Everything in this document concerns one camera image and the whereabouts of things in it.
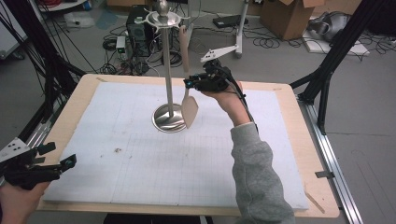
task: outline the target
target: spatula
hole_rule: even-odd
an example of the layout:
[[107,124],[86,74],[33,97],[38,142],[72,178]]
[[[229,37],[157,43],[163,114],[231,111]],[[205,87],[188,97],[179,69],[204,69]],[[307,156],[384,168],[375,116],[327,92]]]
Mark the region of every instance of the spatula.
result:
[[[187,44],[187,29],[185,25],[180,26],[178,32],[178,38],[180,41],[180,52],[181,60],[183,63],[184,77],[189,78],[190,76],[190,65],[189,65],[189,53]],[[184,123],[187,128],[190,128],[195,120],[195,116],[198,112],[198,104],[195,98],[189,95],[189,89],[186,88],[184,92],[184,98],[181,102],[181,115],[183,116]]]

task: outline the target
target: grid paper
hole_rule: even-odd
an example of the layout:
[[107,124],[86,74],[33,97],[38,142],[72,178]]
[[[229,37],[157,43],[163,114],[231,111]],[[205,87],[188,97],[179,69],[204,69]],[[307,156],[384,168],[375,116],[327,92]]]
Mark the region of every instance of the grid paper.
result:
[[[307,209],[276,95],[245,91],[260,136],[274,151],[274,169],[295,209]],[[181,102],[183,87],[173,87]],[[199,111],[189,129],[163,133],[151,122],[167,104],[165,86],[101,83],[62,158],[76,167],[49,186],[44,200],[236,207],[232,122],[214,99],[190,91]]]

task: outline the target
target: metal rail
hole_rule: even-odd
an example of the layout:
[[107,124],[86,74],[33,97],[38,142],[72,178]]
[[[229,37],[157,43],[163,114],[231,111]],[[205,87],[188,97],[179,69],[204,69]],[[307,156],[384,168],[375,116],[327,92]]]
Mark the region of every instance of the metal rail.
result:
[[334,155],[332,146],[330,145],[329,138],[327,135],[321,133],[319,126],[317,125],[318,113],[313,105],[304,104],[303,108],[306,110],[306,114],[309,117],[311,127],[314,131],[315,137],[317,138],[319,149],[322,154],[322,158],[326,163],[326,168],[333,174],[331,181],[333,182],[335,189],[337,190],[339,199],[344,207],[346,217],[351,224],[362,224],[361,214],[359,213],[358,207],[356,206],[352,194],[349,191],[347,182],[344,179],[341,167],[338,164],[337,158]]

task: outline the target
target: wooden table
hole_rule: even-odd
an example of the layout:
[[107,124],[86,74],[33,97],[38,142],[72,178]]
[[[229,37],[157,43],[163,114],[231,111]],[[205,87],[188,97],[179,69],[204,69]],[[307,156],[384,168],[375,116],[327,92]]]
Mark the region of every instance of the wooden table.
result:
[[[60,117],[53,125],[47,139],[55,142],[57,149],[46,155],[46,163],[57,163],[71,139],[77,124],[101,82],[123,82],[164,85],[163,77],[124,77],[85,75],[78,83]],[[172,85],[183,86],[181,78],[173,78]],[[338,217],[338,205],[326,178],[317,178],[315,172],[323,171],[318,153],[306,127],[302,112],[291,87],[287,84],[243,82],[245,90],[274,91],[282,111],[294,156],[304,185],[309,209],[296,211],[297,217]],[[236,208],[142,205],[121,203],[55,203],[41,201],[38,209],[57,211],[90,211],[138,214],[240,216]]]

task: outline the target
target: gray sleeve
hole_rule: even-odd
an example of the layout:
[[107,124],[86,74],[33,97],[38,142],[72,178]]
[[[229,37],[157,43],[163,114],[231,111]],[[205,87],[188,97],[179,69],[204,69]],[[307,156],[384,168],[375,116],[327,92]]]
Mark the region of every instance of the gray sleeve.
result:
[[295,223],[272,167],[272,149],[260,139],[255,124],[235,127],[231,135],[236,202],[242,215],[237,223]]

